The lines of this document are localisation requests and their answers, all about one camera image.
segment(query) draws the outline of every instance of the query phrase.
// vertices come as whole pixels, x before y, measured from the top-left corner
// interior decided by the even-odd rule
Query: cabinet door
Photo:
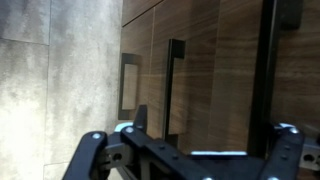
[[[122,25],[126,25],[162,0],[123,0]]]
[[[219,0],[165,0],[155,7],[149,110],[160,136],[169,39],[186,42],[174,64],[169,133],[179,134],[185,152],[208,147],[208,125],[217,37]]]
[[[132,54],[135,57],[133,64],[138,68],[136,108],[138,105],[148,104],[153,11],[147,11],[122,28],[121,53]],[[133,110],[129,119],[134,119],[134,116]]]
[[[212,149],[246,149],[262,0],[221,0],[214,67]],[[272,121],[320,132],[320,1],[304,1],[301,26],[283,32],[277,58]],[[302,170],[299,179],[317,179]]]

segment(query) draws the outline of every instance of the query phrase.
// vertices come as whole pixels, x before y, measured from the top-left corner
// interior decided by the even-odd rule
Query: bolt
[[[285,148],[286,150],[288,150],[288,151],[290,150],[290,146],[288,146],[288,145],[285,145],[284,148]]]
[[[127,133],[132,133],[134,130],[132,127],[127,127],[126,132]]]
[[[99,139],[101,137],[101,134],[99,134],[99,133],[94,133],[93,135],[92,135],[92,138],[93,139]]]
[[[173,154],[173,155],[172,155],[172,159],[178,159],[178,155]]]
[[[202,180],[214,180],[214,179],[211,178],[211,177],[205,177],[205,178],[203,178]]]
[[[277,177],[269,177],[268,180],[280,180],[280,179]]]
[[[290,128],[290,132],[292,132],[293,134],[298,134],[299,130],[295,127]]]
[[[286,155],[281,155],[281,158],[283,159],[283,160],[287,160],[288,159],[288,156],[286,156]]]

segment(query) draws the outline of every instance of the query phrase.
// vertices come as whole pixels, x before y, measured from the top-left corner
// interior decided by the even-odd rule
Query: vertical handle
[[[248,153],[264,158],[280,30],[299,28],[302,0],[264,0],[254,77]]]
[[[168,140],[169,124],[170,124],[170,109],[171,109],[171,93],[172,93],[172,80],[174,70],[174,59],[183,59],[185,54],[185,41],[170,39],[168,48],[166,84],[164,95],[164,116],[162,126],[162,139]]]

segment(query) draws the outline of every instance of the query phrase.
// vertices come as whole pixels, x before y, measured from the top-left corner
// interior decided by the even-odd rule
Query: stone tile
[[[1,0],[0,38],[49,44],[50,0]]]
[[[117,118],[121,1],[53,0],[45,163],[70,161],[81,136]]]
[[[49,164],[44,166],[44,180],[61,180],[69,163]]]
[[[0,40],[0,179],[42,179],[48,47]]]

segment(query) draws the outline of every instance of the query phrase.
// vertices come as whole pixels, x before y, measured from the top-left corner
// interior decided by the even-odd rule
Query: wooden cabinet
[[[185,58],[174,64],[169,133],[179,134],[186,152],[208,147],[218,7],[218,0],[163,1],[155,7],[149,109],[161,124],[168,41],[185,41]]]
[[[161,136],[168,41],[174,38],[186,41],[185,59],[174,64],[170,119],[179,148],[246,150],[262,0],[148,1],[145,6],[154,7],[145,13],[135,10],[141,3],[124,0],[124,19],[141,14],[123,27],[121,48],[144,59],[137,98],[148,104],[148,133]],[[313,138],[320,133],[319,19],[320,1],[304,1],[300,29],[282,33],[271,112],[273,121]],[[300,179],[316,179],[301,172]]]

